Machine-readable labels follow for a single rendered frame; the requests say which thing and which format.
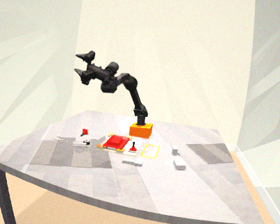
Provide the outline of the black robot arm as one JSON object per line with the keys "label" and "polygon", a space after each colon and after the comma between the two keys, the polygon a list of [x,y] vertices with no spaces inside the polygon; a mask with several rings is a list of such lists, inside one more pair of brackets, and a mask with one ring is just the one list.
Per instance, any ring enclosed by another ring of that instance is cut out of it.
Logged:
{"label": "black robot arm", "polygon": [[[93,79],[94,70],[89,67],[89,70],[82,71],[81,79],[84,85],[89,85],[90,80]],[[117,87],[124,84],[124,87],[130,92],[133,103],[135,105],[134,115],[137,116],[137,124],[145,126],[145,118],[148,117],[148,112],[144,104],[141,103],[140,97],[137,91],[138,81],[135,77],[132,77],[128,73],[121,73],[115,77],[119,65],[116,62],[112,62],[106,66],[105,69],[101,69],[97,75],[97,79],[101,80],[100,89],[102,93],[114,93]],[[94,80],[94,79],[93,79]]]}

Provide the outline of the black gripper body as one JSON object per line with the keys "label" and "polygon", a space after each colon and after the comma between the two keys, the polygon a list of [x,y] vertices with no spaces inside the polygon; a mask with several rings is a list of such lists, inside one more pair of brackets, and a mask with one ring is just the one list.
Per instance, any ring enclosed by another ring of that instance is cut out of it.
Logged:
{"label": "black gripper body", "polygon": [[94,74],[93,74],[93,79],[97,79],[97,75],[99,73],[99,71],[102,69],[101,66],[96,66],[94,63],[92,64],[92,61],[95,59],[95,52],[93,50],[91,50],[90,52],[88,52],[85,55],[85,59],[84,61],[87,63],[87,68],[86,70],[89,70],[91,67],[94,70]]}

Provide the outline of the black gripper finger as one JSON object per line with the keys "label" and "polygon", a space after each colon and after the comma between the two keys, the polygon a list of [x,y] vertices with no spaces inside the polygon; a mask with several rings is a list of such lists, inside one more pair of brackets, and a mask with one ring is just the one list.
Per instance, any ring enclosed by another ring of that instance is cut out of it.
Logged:
{"label": "black gripper finger", "polygon": [[84,70],[80,70],[80,69],[74,68],[74,71],[81,77],[82,71],[84,71]]}
{"label": "black gripper finger", "polygon": [[76,56],[79,57],[79,58],[81,58],[81,59],[83,59],[83,62],[84,62],[85,55],[86,55],[86,54],[77,54]]}

